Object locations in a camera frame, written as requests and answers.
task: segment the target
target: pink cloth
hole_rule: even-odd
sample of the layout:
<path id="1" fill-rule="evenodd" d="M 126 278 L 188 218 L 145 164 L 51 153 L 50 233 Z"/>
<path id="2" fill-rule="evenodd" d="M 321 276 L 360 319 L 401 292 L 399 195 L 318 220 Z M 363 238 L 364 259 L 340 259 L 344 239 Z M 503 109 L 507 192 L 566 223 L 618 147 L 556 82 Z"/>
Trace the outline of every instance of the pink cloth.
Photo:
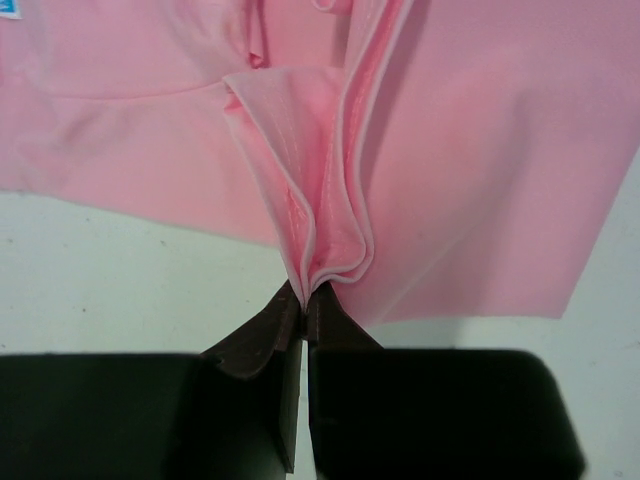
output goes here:
<path id="1" fill-rule="evenodd" d="M 22 13 L 0 188 L 279 241 L 301 301 L 332 280 L 364 324 L 559 316 L 640 144 L 638 0 Z"/>

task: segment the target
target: blue and white label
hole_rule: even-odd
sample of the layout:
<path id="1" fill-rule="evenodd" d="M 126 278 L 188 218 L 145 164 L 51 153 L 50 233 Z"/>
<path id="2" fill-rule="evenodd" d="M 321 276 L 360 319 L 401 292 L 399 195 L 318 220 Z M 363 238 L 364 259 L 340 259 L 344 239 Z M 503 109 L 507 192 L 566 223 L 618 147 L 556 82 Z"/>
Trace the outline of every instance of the blue and white label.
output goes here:
<path id="1" fill-rule="evenodd" d="M 22 18 L 18 0 L 0 0 L 0 18 Z"/>

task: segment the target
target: white surface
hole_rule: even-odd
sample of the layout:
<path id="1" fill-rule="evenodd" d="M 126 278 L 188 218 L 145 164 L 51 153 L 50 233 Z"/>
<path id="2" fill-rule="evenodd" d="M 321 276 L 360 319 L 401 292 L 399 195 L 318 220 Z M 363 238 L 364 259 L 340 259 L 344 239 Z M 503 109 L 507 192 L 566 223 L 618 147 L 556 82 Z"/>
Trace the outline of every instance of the white surface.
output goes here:
<path id="1" fill-rule="evenodd" d="M 586 478 L 640 480 L 639 209 L 636 161 L 561 321 L 430 320 L 372 333 L 390 346 L 538 354 L 562 387 L 590 464 Z M 201 351 L 262 308 L 284 278 L 274 250 L 0 195 L 0 354 Z M 301 406 L 295 478 L 308 480 L 305 398 Z"/>

